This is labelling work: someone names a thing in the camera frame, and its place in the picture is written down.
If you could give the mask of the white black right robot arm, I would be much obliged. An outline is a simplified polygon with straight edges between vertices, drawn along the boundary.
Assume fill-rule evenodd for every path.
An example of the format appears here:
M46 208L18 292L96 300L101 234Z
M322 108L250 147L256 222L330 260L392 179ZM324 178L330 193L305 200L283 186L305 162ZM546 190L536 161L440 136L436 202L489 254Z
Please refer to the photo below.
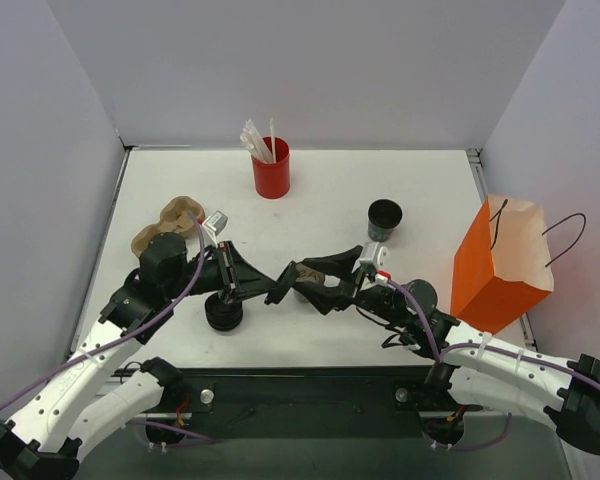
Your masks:
M479 406L523 416L553 429L583 452L600 456L600 360L545 355L494 337L437 307L427 281L399 284L384 271L378 243L327 257L290 262L265 301L290 290L326 315L356 307L391 331L400 346L434 364L423 384L426 401L444 408Z

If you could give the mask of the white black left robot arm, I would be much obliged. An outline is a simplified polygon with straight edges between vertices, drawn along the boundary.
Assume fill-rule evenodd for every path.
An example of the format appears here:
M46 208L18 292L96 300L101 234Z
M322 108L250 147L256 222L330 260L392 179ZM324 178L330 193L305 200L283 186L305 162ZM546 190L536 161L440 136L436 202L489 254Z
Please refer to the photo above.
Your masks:
M246 262L230 241L187 257L178 234L150 240L139 266L100 313L81 350L46 380L33 399L0 420L0 469L12 479L71 479L88 449L135 415L175 409L183 375L155 357L105 397L96 395L116 369L172 317L189 295L213 292L227 305L268 293L273 279Z

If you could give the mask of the black paper coffee cup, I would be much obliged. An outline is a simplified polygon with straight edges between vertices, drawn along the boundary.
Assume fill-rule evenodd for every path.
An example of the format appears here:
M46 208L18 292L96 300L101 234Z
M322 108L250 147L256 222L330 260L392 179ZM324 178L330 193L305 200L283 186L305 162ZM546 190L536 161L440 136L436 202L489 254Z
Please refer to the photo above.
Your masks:
M299 283L310 283L310 284L316 284L316 285L323 285L325 282L325 275L314 269L298 265L298 272L299 272L299 275L296 278L296 281ZM305 296L297 290L294 290L294 298L300 303L308 302L308 300L305 298Z

